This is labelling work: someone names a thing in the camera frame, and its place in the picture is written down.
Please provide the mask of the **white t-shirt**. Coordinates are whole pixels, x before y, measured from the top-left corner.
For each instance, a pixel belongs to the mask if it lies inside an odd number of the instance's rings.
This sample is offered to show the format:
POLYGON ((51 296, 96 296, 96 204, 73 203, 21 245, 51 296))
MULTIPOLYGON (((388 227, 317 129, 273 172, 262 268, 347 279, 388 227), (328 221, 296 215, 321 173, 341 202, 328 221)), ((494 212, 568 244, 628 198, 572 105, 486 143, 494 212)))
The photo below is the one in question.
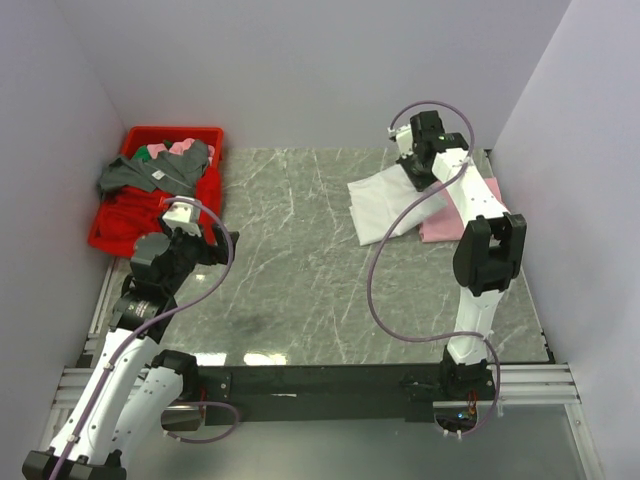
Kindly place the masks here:
MULTIPOLYGON (((350 182, 347 188, 349 211, 360 246, 379 242, 397 217, 423 195, 399 165, 350 182)), ((404 235, 446 206, 444 195, 436 193, 412 209, 394 229, 392 237, 404 235)))

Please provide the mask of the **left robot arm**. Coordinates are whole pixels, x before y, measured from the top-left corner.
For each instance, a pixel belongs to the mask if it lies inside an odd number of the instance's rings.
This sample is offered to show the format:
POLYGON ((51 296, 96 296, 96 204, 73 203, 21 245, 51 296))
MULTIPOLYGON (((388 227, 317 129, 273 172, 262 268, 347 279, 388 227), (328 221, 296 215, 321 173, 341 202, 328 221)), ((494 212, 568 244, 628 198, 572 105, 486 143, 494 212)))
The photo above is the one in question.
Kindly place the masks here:
POLYGON ((139 238, 104 346, 77 404, 44 451, 28 453, 27 479, 124 479, 137 448, 172 403, 204 405, 196 358, 163 350, 175 294, 195 266, 228 265, 239 235, 215 242, 180 227, 139 238))

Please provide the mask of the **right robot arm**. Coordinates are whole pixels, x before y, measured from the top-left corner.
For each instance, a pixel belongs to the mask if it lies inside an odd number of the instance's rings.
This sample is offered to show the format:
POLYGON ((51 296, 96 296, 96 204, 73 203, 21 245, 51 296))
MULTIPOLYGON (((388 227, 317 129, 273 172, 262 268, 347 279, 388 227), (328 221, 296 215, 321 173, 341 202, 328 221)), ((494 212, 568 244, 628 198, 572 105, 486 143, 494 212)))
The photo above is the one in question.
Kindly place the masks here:
POLYGON ((469 144, 462 134, 445 131, 437 111, 420 112, 407 125, 390 126, 388 132, 398 146, 397 163, 416 190, 444 184, 462 222, 452 261, 460 286, 456 335, 448 340, 438 377, 442 393, 460 399, 493 385, 485 341, 498 304, 519 275, 527 223, 492 193, 469 144))

